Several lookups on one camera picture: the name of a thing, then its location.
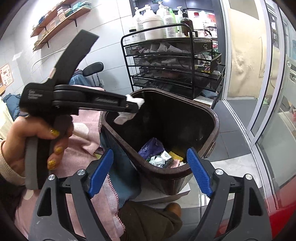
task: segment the brown trash can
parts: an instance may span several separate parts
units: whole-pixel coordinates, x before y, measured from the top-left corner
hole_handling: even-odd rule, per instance
[[[143,159],[138,151],[155,137],[166,150],[186,160],[188,148],[194,147],[206,158],[212,152],[219,132],[216,113],[205,105],[169,92],[144,88],[131,94],[145,103],[132,119],[123,125],[114,123],[114,112],[102,115],[102,131],[122,147],[138,172],[167,195],[177,194],[193,176],[188,164],[176,168],[160,168]]]

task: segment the fingernail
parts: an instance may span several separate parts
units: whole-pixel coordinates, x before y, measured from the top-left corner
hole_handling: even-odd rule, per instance
[[[59,131],[56,130],[56,129],[51,129],[51,130],[50,130],[50,133],[51,133],[53,136],[55,136],[55,137],[58,137],[58,136],[59,136]]]
[[[51,160],[49,160],[47,162],[47,169],[48,170],[52,171],[52,170],[55,169],[55,167],[56,167],[56,161],[55,161],[55,159],[51,159]]]
[[[63,147],[57,147],[55,150],[54,150],[54,152],[58,155],[58,154],[60,154],[60,153],[62,153],[63,152]]]

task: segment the white hose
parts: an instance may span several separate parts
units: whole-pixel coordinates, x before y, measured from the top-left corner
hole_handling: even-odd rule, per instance
[[[32,65],[32,67],[31,67],[31,72],[32,72],[33,66],[34,66],[35,64],[37,64],[40,60],[42,60],[42,59],[44,59],[44,58],[46,58],[46,57],[48,57],[48,56],[50,56],[50,55],[53,55],[53,54],[55,54],[55,53],[62,52],[62,51],[64,51],[65,49],[66,49],[66,48],[64,48],[64,49],[60,49],[60,50],[55,51],[55,52],[53,52],[53,53],[50,53],[49,55],[46,55],[45,57],[43,57],[43,58],[39,59],[38,61],[36,61],[36,62]]]

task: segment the hand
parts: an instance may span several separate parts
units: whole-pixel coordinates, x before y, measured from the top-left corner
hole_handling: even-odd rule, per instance
[[[61,162],[64,150],[68,147],[69,137],[72,135],[73,125],[67,130],[65,137],[61,138],[54,146],[54,152],[47,160],[47,168],[54,170]],[[53,140],[59,132],[39,117],[19,116],[7,134],[7,139],[2,145],[2,154],[7,164],[19,175],[25,170],[25,141],[27,137],[37,136],[41,139]]]

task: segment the green bottle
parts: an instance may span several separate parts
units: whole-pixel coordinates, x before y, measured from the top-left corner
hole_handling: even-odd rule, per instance
[[[176,17],[175,17],[175,14],[173,13],[173,10],[170,8],[170,14],[171,14],[171,16],[173,17],[173,19],[174,19],[174,23],[177,23],[176,22]]]

